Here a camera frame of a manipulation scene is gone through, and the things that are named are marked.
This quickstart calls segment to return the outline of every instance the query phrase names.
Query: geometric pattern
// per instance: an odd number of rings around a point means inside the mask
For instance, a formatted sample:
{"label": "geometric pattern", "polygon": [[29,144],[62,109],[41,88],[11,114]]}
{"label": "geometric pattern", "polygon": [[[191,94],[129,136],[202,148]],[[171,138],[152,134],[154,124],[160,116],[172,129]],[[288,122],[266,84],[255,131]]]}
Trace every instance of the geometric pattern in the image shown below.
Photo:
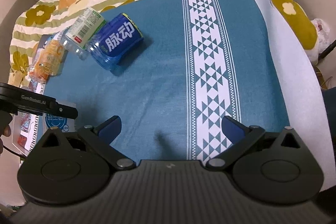
{"label": "geometric pattern", "polygon": [[187,75],[187,159],[203,163],[231,142],[221,119],[240,119],[230,42],[217,0],[182,0]]}

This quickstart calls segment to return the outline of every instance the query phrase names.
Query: ribbed black surface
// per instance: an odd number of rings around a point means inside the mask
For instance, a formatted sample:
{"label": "ribbed black surface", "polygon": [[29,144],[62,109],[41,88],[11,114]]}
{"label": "ribbed black surface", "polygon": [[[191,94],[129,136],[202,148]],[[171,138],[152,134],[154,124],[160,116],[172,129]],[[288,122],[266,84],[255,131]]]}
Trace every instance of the ribbed black surface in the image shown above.
{"label": "ribbed black surface", "polygon": [[199,161],[173,164],[143,160],[134,170],[117,172],[106,189],[90,200],[64,208],[29,203],[11,221],[17,224],[324,224],[330,221],[311,202],[273,207],[250,200],[231,185],[224,173],[206,171]]}

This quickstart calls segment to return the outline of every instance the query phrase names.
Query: black cable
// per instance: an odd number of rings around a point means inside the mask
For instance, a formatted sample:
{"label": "black cable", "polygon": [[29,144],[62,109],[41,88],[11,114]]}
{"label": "black cable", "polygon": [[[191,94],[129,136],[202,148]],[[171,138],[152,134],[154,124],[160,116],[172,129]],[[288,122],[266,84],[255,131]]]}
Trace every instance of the black cable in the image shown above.
{"label": "black cable", "polygon": [[14,151],[10,150],[9,148],[7,148],[6,146],[3,146],[4,149],[6,149],[8,152],[11,152],[12,154],[14,154],[15,156],[18,156],[20,158],[26,159],[27,157],[25,155],[20,155],[18,153],[15,153]]}

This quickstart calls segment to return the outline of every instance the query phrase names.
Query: metal screw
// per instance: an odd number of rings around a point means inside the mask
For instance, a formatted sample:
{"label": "metal screw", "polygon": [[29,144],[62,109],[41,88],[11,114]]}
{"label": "metal screw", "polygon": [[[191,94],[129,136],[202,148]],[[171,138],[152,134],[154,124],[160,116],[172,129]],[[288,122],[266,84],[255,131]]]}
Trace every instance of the metal screw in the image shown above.
{"label": "metal screw", "polygon": [[127,168],[134,164],[134,161],[131,159],[120,159],[117,160],[117,165],[121,168]]}
{"label": "metal screw", "polygon": [[225,165],[225,160],[222,159],[211,159],[208,161],[209,165],[212,167],[223,167]]}

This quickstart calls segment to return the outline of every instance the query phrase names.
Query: diamond pattern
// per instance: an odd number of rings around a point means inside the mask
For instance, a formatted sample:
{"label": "diamond pattern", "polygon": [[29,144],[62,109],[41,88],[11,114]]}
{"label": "diamond pattern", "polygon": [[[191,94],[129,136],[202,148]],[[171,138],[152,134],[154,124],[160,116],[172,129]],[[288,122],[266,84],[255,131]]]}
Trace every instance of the diamond pattern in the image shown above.
{"label": "diamond pattern", "polygon": [[236,111],[225,28],[216,3],[216,0],[185,0],[190,101],[194,109],[191,111],[191,131],[194,132],[191,159],[204,163],[231,144],[221,131],[221,118],[235,117]]}

